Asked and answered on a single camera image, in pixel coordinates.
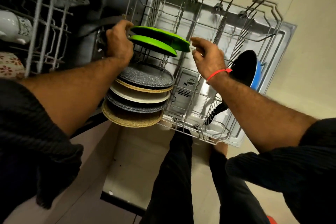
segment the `person's right hand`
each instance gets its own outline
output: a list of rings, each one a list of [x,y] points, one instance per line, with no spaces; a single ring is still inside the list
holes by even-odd
[[[126,36],[126,31],[131,27],[133,27],[132,22],[121,20],[112,29],[106,31],[106,55],[117,58],[122,66],[127,66],[133,56],[133,43]]]
[[[217,45],[199,37],[192,37],[191,43],[196,47],[196,50],[192,51],[192,56],[203,78],[207,79],[217,70],[226,69],[224,53]]]

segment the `cup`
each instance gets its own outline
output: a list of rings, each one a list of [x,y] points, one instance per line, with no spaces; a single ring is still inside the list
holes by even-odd
[[[0,10],[0,39],[16,44],[29,43],[32,35],[32,24],[24,17],[10,11]]]
[[[25,68],[19,58],[11,52],[0,52],[0,78],[23,79]]]

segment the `red string wristband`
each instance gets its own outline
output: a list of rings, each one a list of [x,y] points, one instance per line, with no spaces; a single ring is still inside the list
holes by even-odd
[[[208,77],[207,82],[208,82],[214,75],[216,75],[216,74],[218,74],[218,73],[220,73],[220,72],[223,72],[223,71],[225,71],[225,72],[227,72],[227,73],[230,73],[230,72],[232,71],[232,69],[231,69],[231,68],[227,68],[227,69],[220,69],[220,70],[217,70],[216,72],[214,72],[212,75],[210,75],[210,76]]]

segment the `green plate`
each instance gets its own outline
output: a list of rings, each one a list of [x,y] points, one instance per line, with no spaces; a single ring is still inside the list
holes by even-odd
[[[143,35],[132,35],[129,38],[129,40],[137,45],[150,49],[154,52],[162,53],[164,55],[168,55],[172,57],[177,57],[177,53],[173,48],[171,48],[169,45],[163,42],[160,42],[156,39],[143,36]]]
[[[179,35],[170,33],[168,31],[144,26],[134,26],[133,28],[131,28],[131,31],[133,31],[137,35],[143,35],[157,39],[171,46],[175,50],[182,52],[190,52],[189,49],[190,43],[187,40],[183,39]]]

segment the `sleeve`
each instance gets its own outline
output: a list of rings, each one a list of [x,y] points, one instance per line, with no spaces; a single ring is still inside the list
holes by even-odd
[[[0,79],[0,222],[34,195],[49,209],[78,175],[82,153],[28,89]]]
[[[336,118],[319,120],[298,147],[240,154],[225,166],[229,175],[281,192],[302,223],[333,220],[336,206]]]

